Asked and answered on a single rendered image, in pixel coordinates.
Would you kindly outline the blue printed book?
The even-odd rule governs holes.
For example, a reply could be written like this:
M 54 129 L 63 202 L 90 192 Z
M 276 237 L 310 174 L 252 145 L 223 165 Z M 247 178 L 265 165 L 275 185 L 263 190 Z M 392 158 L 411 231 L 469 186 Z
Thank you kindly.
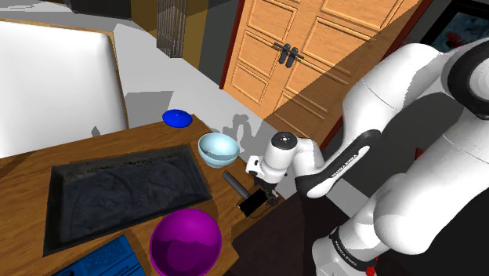
M 146 276 L 123 234 L 51 276 Z

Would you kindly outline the light blue bowl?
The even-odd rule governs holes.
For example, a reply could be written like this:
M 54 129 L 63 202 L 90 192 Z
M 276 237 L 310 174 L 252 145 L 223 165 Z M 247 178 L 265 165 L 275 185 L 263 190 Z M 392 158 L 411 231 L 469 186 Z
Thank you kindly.
M 212 168 L 219 169 L 234 162 L 240 147 L 230 136 L 222 133 L 206 133 L 197 143 L 199 155 Z

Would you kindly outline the white appliance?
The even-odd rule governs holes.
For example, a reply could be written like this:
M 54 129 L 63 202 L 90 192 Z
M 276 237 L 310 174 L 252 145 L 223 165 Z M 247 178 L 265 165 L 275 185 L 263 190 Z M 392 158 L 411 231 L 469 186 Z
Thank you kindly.
M 127 127 L 108 34 L 0 21 L 0 158 Z

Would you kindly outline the purple bowl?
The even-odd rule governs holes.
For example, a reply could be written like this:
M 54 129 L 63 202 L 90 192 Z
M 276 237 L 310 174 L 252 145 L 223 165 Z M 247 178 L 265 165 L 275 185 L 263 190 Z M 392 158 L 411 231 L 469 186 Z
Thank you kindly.
M 206 212 L 181 209 L 154 228 L 149 253 L 161 276 L 204 276 L 219 258 L 222 235 Z

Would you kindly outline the black framed wall picture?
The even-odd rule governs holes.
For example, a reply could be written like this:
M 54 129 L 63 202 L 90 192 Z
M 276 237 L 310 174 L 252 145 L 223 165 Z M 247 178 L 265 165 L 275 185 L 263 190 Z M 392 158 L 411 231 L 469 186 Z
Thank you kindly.
M 489 3 L 453 0 L 420 43 L 445 53 L 482 38 L 489 38 Z

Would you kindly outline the black sink basin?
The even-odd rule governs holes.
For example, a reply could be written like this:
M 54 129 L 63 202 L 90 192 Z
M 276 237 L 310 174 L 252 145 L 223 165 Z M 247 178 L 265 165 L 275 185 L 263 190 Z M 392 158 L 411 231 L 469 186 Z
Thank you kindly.
M 52 167 L 44 256 L 212 199 L 190 145 Z

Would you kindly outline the dark grey cylinder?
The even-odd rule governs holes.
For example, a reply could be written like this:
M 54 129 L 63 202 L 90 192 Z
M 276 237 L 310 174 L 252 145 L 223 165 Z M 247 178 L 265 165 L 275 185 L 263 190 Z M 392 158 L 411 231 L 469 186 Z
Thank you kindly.
M 251 194 L 248 190 L 227 170 L 223 172 L 223 179 L 243 198 L 248 199 Z

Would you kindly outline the brown slatted rack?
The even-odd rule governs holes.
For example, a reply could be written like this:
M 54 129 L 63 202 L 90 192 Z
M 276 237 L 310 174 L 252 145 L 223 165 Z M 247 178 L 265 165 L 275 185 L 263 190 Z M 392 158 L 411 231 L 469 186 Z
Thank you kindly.
M 188 0 L 158 0 L 157 48 L 170 58 L 181 58 Z

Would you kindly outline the wooden double door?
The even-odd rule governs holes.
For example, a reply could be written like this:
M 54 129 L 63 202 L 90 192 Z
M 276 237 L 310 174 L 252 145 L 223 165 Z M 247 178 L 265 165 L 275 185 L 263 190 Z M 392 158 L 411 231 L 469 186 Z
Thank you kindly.
M 279 131 L 325 147 L 352 85 L 432 0 L 240 0 L 220 86 Z

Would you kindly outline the black flat phone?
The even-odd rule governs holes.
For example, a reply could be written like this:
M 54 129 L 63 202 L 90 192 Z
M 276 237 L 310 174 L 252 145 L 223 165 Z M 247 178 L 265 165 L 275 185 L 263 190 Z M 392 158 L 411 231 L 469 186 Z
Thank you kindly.
M 261 205 L 267 202 L 266 192 L 264 190 L 257 190 L 249 197 L 247 197 L 238 208 L 244 213 L 246 217 L 249 217 L 254 211 L 257 210 Z

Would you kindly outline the blue round lid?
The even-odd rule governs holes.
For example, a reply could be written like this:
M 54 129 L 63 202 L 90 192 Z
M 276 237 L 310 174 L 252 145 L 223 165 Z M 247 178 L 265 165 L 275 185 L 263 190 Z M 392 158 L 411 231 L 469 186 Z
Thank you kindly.
M 179 109 L 167 110 L 161 118 L 166 125 L 174 128 L 185 128 L 193 121 L 189 113 Z

